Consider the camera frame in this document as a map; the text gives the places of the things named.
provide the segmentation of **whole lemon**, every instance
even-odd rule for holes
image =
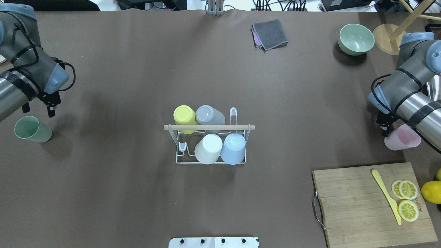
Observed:
[[[439,169],[437,172],[437,180],[441,181],[441,169]]]
[[[421,187],[421,194],[431,203],[441,204],[441,181],[430,181]]]

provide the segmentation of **white wire rack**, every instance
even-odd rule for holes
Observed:
[[[202,137],[210,130],[221,130],[221,132],[217,133],[221,138],[226,137],[230,133],[238,133],[245,138],[245,142],[248,141],[248,137],[250,136],[250,132],[255,130],[255,126],[253,125],[237,125],[237,109],[230,109],[230,125],[164,125],[164,130],[168,130],[170,135],[172,136],[173,141],[176,144],[176,163],[178,164],[201,164],[196,159],[194,153],[190,152],[189,145],[187,141],[184,141],[184,138],[189,136],[197,136],[202,139]],[[180,130],[196,130],[193,134],[186,135]],[[247,154],[245,150],[245,158],[239,164],[243,165],[247,161]],[[213,164],[226,164],[224,161],[219,158],[217,162]]]

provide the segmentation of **cutting board handle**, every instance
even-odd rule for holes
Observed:
[[[318,199],[318,190],[315,191],[314,198],[312,199],[312,209],[314,210],[314,216],[317,219],[318,223],[320,223],[321,227],[323,228],[323,231],[326,231],[326,226],[318,219],[317,213],[315,211],[315,200],[317,200],[317,199]]]

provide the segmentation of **gray towel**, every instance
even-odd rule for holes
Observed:
[[[263,47],[265,51],[288,43],[279,19],[265,23],[253,23],[251,31],[256,47]]]

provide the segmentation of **round wooden base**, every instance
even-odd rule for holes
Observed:
[[[390,36],[397,28],[397,25],[381,24],[374,29],[372,34],[374,34],[375,45],[378,49],[392,55],[398,55],[400,53],[401,39],[406,32],[400,33],[395,40],[391,41]]]

